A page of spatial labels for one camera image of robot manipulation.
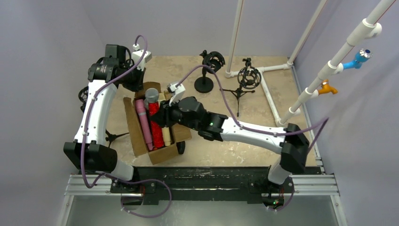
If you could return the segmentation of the red glitter microphone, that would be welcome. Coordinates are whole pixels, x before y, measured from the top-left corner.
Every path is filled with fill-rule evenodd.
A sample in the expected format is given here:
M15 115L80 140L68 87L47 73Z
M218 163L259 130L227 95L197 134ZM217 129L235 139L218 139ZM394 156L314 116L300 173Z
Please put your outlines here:
M153 138L153 146L154 150L162 148L164 146L162 129L155 121L152 120L152 116L154 116L159 111L159 92L155 88L149 88L145 91L145 99L144 103L147 106L150 123L151 123L151 130L152 130L152 138Z

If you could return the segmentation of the brown cardboard box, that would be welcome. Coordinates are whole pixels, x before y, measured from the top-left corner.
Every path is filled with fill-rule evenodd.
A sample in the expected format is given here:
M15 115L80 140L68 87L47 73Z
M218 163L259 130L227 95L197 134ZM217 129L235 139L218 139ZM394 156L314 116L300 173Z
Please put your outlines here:
M133 98L123 98L130 141L135 157L147 156L152 165L161 164L183 154L185 142L192 135L188 128L178 124L168 128L154 127L151 114L145 108L145 92L154 88L161 100L170 99L170 95L161 91L157 82L145 82L143 88Z

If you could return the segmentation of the cream microphone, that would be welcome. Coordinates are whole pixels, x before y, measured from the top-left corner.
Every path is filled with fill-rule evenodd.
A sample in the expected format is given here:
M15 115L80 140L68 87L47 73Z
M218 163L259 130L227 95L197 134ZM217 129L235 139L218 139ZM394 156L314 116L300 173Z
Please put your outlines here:
M165 101L165 95L164 93L159 93L158 97L158 103L159 103L159 108L161 108L161 102ZM171 135L170 135L170 130L168 127L163 127L161 128L162 131L162 137L163 137L163 142L165 146L170 146L171 145Z

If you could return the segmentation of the round base microphone stand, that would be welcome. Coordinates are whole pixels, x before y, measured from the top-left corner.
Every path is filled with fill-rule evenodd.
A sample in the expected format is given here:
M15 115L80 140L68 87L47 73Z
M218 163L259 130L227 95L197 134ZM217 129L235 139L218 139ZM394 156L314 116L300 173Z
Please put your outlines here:
M207 65L209 68L202 68L202 77L196 79L194 88L199 93L209 93L213 89L214 83L207 77L207 74L212 73L211 70L213 70L213 72L220 70L225 65L225 59L223 55L217 51L208 53L206 50L203 50L200 56L203 58L202 64Z

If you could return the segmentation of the tripod shock mount stand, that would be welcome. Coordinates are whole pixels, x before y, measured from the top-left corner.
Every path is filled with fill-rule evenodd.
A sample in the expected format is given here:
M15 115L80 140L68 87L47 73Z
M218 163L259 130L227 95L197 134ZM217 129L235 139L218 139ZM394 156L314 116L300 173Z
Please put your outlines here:
M223 91L231 92L237 100L237 116L239 117L240 98L246 93L254 93L255 88L261 84L262 78L260 71L252 66L252 59L250 57L242 59L245 66L239 71L237 81L239 87L235 90L223 89Z

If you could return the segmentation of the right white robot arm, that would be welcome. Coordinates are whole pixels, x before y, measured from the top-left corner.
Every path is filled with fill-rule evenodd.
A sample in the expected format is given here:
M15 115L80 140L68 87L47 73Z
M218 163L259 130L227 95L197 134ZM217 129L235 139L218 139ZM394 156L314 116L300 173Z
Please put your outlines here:
M185 97L175 103L162 101L150 120L162 128L175 124L185 126L208 141L241 142L280 155L268 172L268 180L276 185L283 184L291 174L305 171L310 143L296 124L265 127L243 123L233 117L207 111L195 97Z

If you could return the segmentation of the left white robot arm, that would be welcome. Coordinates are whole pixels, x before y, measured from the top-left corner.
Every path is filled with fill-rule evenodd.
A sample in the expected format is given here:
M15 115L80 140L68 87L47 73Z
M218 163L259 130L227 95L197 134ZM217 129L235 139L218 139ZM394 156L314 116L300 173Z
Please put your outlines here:
M73 141L64 144L64 153L81 172L105 173L129 181L134 167L118 159L117 152L106 145L109 110L118 86L138 92L143 90L145 64L152 53L133 45L107 44L104 57L88 69L88 86L83 91L86 102L83 118Z

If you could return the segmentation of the left tripod microphone stand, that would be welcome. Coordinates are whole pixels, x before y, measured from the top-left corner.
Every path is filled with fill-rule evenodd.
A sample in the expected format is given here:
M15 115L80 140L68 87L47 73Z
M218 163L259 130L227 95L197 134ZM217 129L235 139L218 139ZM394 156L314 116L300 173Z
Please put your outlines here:
M82 102L82 106L80 107L83 112L83 118L76 133L74 140L77 142L82 142L83 137L83 127L86 122L87 111L85 108L90 105L93 95L95 92L102 86L101 83L91 84L89 86L84 87L78 94L80 102ZM115 97L117 88L114 85L110 85L97 97L97 101L94 103L87 127L87 138L86 143L97 143L101 145L111 146L111 143L115 141L117 138L127 135L128 132L122 134L112 134L106 129L106 124L109 116L109 110L111 108L111 104L113 98Z

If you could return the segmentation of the pink microphone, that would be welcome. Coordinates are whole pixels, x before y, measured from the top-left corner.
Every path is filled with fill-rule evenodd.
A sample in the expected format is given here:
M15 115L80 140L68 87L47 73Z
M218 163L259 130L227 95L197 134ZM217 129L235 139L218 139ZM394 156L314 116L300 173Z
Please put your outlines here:
M140 125L142 129L142 133L144 136L145 143L147 145L147 148L149 151L152 151L154 146L153 146L153 140L152 140L152 134L150 131L150 125L148 123L147 119L147 111L144 106L144 100L143 99L137 99L135 101L135 109L137 112L137 115L140 120Z

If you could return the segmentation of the small black microphone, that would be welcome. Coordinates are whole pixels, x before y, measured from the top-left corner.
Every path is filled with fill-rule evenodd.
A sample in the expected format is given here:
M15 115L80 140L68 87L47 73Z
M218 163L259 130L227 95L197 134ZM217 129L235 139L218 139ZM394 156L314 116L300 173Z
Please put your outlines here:
M185 141L177 142L176 147L177 147L178 154L183 155L185 152L185 147L186 147Z

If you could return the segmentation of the orange pipe fitting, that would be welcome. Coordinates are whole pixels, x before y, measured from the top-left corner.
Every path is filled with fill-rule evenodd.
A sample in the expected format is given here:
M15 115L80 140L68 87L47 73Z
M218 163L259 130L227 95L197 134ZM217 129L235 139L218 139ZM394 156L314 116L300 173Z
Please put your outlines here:
M338 93L338 90L336 88L329 85L328 79L323 80L320 86L321 88L318 89L318 95L323 95L328 93L332 93L334 95Z

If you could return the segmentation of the blue pipe fitting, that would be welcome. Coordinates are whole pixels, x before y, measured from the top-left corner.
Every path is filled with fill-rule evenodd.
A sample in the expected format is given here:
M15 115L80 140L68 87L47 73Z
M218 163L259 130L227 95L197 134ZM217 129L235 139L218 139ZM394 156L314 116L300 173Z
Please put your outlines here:
M350 62L343 64L343 70L359 69L364 62L372 57L372 52L369 49L361 48Z

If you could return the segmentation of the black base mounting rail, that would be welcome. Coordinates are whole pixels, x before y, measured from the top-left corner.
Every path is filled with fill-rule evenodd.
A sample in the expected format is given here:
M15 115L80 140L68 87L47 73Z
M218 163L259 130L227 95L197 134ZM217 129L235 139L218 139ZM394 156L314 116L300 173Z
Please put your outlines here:
M273 184L269 171L269 167L136 167L132 181L101 177L94 188L109 182L105 193L120 196L129 207L161 201L212 201L279 208L300 186L294 175L281 185Z

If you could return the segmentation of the aluminium rail frame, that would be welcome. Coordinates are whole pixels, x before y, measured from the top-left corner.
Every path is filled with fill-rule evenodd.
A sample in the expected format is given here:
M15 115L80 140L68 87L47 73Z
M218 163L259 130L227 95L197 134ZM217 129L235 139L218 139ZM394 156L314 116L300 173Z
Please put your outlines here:
M291 178L295 186L296 196L329 196L338 225L348 225L334 175L292 175ZM70 175L64 193L64 207L62 208L61 217L57 224L60 226L66 225L67 214L71 210L74 196L120 196L119 193L111 193L111 185L112 181L110 179L102 177L98 180L96 186L89 189L85 186L81 175Z

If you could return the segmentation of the white PVC pipe frame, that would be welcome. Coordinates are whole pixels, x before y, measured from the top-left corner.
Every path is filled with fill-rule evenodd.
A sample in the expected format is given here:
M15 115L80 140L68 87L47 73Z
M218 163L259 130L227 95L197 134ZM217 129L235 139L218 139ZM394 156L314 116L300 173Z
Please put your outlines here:
M255 33L250 50L273 51L284 44L295 58L302 88L310 85L327 63L344 62L358 47L346 38L365 18L382 25L378 38L359 41L375 53L360 71L330 76L341 93L309 99L302 107L306 125L325 116L338 127L392 129L399 124L399 3L396 0L243 0L239 4L242 32Z

